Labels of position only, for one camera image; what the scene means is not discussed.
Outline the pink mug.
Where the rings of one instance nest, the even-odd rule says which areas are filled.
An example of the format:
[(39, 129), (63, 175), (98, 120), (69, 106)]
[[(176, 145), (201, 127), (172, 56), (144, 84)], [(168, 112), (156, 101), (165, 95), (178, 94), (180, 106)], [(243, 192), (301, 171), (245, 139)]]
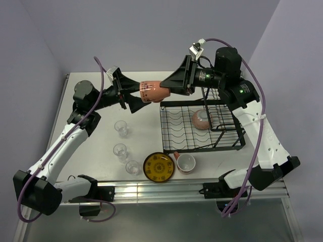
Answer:
[(160, 86), (161, 81), (143, 81), (139, 85), (139, 93), (144, 103), (159, 103), (165, 98), (170, 97), (169, 88)]
[(174, 152), (174, 158), (176, 159), (177, 169), (182, 174), (189, 174), (196, 167), (196, 160), (192, 155)]

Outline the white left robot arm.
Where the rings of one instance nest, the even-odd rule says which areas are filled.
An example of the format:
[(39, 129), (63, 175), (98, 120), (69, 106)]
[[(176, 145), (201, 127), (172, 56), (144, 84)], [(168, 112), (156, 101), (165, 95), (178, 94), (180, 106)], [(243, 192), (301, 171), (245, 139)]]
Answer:
[(97, 90), (88, 80), (78, 82), (74, 87), (73, 111), (63, 131), (47, 152), (27, 171), (18, 170), (13, 177), (17, 202), (40, 214), (53, 214), (62, 202), (72, 199), (93, 201), (98, 196), (98, 181), (86, 175), (79, 175), (66, 182), (57, 178), (68, 160), (96, 129), (101, 116), (97, 110), (120, 104), (132, 113), (146, 106), (140, 97), (132, 93), (141, 92), (147, 82), (136, 82), (124, 76), (113, 67), (101, 75), (107, 75), (112, 84), (107, 89)]

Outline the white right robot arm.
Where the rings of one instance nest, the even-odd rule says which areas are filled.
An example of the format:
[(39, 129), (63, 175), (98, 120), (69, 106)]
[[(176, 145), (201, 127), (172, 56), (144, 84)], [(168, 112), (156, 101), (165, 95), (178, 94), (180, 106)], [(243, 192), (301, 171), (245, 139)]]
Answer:
[(190, 95), (196, 87), (215, 88), (220, 100), (245, 130), (254, 148), (248, 169), (232, 170), (219, 179), (219, 193), (230, 196), (236, 188), (251, 186), (262, 191), (300, 166), (297, 156), (283, 147), (265, 115), (265, 100), (254, 85), (241, 77), (243, 60), (233, 47), (216, 51), (214, 67), (198, 68), (185, 56), (181, 66), (160, 86), (171, 93)]

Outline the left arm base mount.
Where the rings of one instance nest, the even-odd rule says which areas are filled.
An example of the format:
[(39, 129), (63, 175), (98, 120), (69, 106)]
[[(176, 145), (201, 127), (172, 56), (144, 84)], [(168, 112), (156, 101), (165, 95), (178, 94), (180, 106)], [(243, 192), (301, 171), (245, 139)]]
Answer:
[(89, 220), (104, 220), (104, 216), (112, 218), (116, 212), (116, 208), (112, 202), (114, 201), (114, 186), (99, 186), (94, 195), (90, 198), (76, 197), (68, 202), (71, 204), (79, 204), (79, 214), (83, 218)]

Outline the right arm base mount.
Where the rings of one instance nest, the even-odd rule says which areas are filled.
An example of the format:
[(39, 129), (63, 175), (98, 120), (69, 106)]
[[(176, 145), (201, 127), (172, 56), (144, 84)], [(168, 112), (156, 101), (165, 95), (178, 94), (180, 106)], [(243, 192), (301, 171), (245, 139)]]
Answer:
[(224, 180), (212, 183), (203, 183), (202, 189), (198, 192), (201, 195), (204, 195), (205, 199), (229, 199), (235, 198), (240, 191), (238, 188), (229, 188)]

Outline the red floral patterned bowl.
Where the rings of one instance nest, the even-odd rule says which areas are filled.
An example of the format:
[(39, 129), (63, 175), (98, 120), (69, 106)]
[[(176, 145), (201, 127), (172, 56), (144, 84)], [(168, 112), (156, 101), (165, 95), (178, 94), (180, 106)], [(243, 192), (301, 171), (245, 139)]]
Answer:
[(193, 126), (198, 130), (208, 130), (210, 129), (210, 123), (207, 116), (208, 112), (204, 109), (196, 111), (192, 118)]

